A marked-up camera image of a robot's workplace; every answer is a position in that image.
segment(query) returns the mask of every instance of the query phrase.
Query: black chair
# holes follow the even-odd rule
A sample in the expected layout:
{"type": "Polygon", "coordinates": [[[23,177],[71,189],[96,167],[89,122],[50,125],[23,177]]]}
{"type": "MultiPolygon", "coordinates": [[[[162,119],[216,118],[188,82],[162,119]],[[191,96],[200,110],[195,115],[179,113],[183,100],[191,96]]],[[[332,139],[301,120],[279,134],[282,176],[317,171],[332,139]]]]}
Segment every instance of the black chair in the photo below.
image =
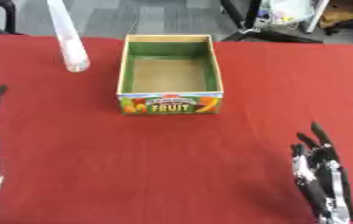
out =
{"type": "Polygon", "coordinates": [[[16,34],[16,7],[11,0],[0,0],[0,7],[6,11],[6,26],[4,30],[16,34]]]}

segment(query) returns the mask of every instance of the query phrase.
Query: cardboard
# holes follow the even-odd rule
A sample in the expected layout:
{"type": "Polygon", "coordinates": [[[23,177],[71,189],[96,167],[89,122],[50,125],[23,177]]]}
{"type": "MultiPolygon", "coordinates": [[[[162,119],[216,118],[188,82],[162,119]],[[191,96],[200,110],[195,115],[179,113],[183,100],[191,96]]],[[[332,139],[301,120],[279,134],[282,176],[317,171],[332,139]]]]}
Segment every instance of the cardboard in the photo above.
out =
{"type": "Polygon", "coordinates": [[[117,88],[125,114],[218,113],[222,95],[209,35],[127,36],[117,88]]]}

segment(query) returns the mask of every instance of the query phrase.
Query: red cloth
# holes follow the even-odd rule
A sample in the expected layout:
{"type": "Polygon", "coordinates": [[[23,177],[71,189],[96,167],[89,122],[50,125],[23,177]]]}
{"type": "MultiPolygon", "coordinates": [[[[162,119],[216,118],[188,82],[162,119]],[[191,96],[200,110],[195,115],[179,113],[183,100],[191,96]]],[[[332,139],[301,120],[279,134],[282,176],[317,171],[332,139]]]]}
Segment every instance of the red cloth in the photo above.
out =
{"type": "Polygon", "coordinates": [[[353,190],[353,45],[216,43],[219,115],[120,115],[123,43],[1,37],[0,224],[312,223],[289,144],[316,120],[353,190]]]}

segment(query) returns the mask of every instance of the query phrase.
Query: cardboard box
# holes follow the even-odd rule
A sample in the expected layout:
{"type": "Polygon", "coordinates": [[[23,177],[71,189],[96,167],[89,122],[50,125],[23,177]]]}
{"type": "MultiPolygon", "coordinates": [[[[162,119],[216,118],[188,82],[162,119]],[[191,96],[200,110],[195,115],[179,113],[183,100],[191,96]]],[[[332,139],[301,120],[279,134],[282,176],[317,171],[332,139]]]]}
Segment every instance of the cardboard box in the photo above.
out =
{"type": "Polygon", "coordinates": [[[117,97],[125,114],[218,113],[222,80],[209,35],[129,35],[117,97]]]}

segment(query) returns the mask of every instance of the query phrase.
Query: metal robot hand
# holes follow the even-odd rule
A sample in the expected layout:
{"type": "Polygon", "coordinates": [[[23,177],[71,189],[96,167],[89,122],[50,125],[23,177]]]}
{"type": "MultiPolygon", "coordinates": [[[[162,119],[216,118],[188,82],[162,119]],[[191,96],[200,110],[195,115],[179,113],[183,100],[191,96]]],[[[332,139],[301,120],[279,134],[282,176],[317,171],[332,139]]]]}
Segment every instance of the metal robot hand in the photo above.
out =
{"type": "Polygon", "coordinates": [[[318,137],[298,133],[303,144],[291,146],[294,182],[310,204],[319,224],[350,224],[353,205],[347,174],[335,147],[321,127],[313,122],[311,130],[318,137]]]}

